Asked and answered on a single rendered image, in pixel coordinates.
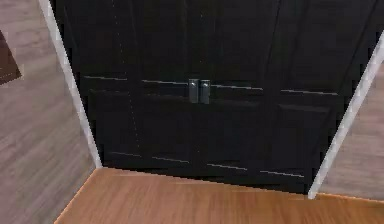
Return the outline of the black panelled room door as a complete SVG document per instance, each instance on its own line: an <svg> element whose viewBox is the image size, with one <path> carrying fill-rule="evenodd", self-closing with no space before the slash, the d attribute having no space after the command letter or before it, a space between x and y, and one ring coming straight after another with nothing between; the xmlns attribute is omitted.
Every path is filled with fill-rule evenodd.
<svg viewBox="0 0 384 224"><path fill-rule="evenodd" d="M196 166L210 181L305 194L384 31L384 0L215 0L201 14Z"/></svg>
<svg viewBox="0 0 384 224"><path fill-rule="evenodd" d="M50 0L101 163L194 170L181 0Z"/></svg>

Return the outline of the dark brown furniture corner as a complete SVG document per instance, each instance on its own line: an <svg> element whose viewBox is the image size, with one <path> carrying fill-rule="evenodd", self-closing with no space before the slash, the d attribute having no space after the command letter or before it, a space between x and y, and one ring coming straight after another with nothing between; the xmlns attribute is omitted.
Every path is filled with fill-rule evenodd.
<svg viewBox="0 0 384 224"><path fill-rule="evenodd" d="M21 77L20 69L12 55L5 35L0 30L0 85Z"/></svg>

